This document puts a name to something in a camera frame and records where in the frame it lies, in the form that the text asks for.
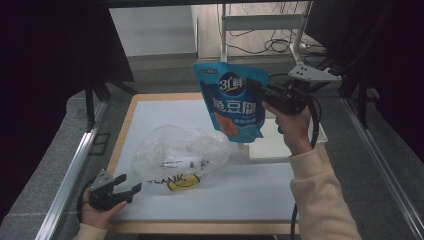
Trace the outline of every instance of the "metal frame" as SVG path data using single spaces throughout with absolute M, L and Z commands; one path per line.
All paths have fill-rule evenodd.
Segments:
M 63 209 L 68 203 L 69 196 L 71 195 L 72 189 L 75 185 L 75 181 L 81 172 L 85 159 L 87 158 L 89 149 L 99 128 L 100 121 L 103 117 L 106 106 L 106 102 L 100 102 L 97 106 L 95 115 L 96 122 L 94 127 L 91 132 L 85 133 L 83 135 L 82 140 L 68 168 L 68 171 L 66 172 L 65 177 L 60 184 L 59 190 L 56 193 L 52 205 L 50 206 L 50 209 L 47 212 L 46 217 L 44 218 L 44 222 L 41 225 L 35 239 L 51 239 L 53 236 L 57 224 L 59 223 L 59 219 L 62 216 Z
M 299 46 L 311 7 L 312 1 L 308 1 L 308 5 L 302 14 L 227 16 L 226 4 L 222 4 L 221 62 L 227 62 L 228 60 L 227 31 L 297 29 L 296 38 L 294 42 L 289 45 L 296 66 L 290 71 L 291 74 L 289 75 L 307 82 L 340 81 L 340 76 L 334 76 L 327 71 L 321 71 L 312 67 L 308 67 L 311 69 L 308 74 L 296 74 L 306 66 L 300 57 Z
M 415 239 L 417 240 L 424 239 L 423 220 L 421 219 L 415 206 L 413 205 L 408 195 L 405 193 L 399 181 L 397 180 L 396 176 L 390 169 L 389 164 L 387 163 L 386 159 L 384 158 L 383 154 L 381 153 L 380 149 L 375 143 L 371 133 L 369 132 L 368 129 L 362 126 L 361 122 L 356 117 L 356 109 L 353 106 L 352 102 L 348 101 L 346 98 L 342 98 L 341 101 L 345 105 L 345 108 L 348 111 L 350 119 L 353 122 L 353 125 L 356 127 L 356 129 L 358 130 L 359 136 L 364 141 L 365 146 L 368 149 L 368 152 L 370 153 L 375 166 L 380 172 L 381 177 L 386 183 L 387 188 L 392 194 L 394 201 L 398 205 L 400 211 L 405 217 L 406 222 L 411 228 L 411 231 L 414 234 Z

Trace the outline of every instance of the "white paper sheet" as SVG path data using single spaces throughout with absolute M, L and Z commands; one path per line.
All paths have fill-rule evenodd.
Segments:
M 127 181 L 115 187 L 115 192 L 140 182 L 132 161 L 143 140 L 164 124 L 213 129 L 203 100 L 138 102 L 114 174 L 127 174 Z M 116 219 L 287 220 L 294 206 L 289 188 L 292 178 L 289 163 L 255 164 L 234 153 L 226 166 L 193 189 L 163 194 L 150 191 L 145 184 Z

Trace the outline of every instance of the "human hand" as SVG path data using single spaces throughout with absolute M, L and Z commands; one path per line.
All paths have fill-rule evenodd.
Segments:
M 107 229 L 110 219 L 121 211 L 128 203 L 127 201 L 118 203 L 109 211 L 99 211 L 92 207 L 90 202 L 90 189 L 87 188 L 82 197 L 81 222 L 95 228 Z
M 309 122 L 311 120 L 311 112 L 308 106 L 306 106 L 302 113 L 288 116 L 267 102 L 262 102 L 262 105 L 277 117 L 275 123 L 283 130 L 284 142 L 293 156 L 312 150 L 308 137 Z

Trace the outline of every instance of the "blue snack bag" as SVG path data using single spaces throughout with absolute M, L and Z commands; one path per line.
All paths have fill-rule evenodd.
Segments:
M 247 89 L 246 80 L 266 85 L 266 70 L 224 62 L 195 64 L 193 70 L 215 130 L 223 132 L 232 142 L 251 143 L 263 137 L 262 97 Z

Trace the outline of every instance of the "clear plastic bag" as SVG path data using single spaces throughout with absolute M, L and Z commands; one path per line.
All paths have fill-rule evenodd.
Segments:
M 225 165 L 231 146 L 227 136 L 218 131 L 164 125 L 144 140 L 133 167 L 144 182 L 155 188 L 185 190 Z

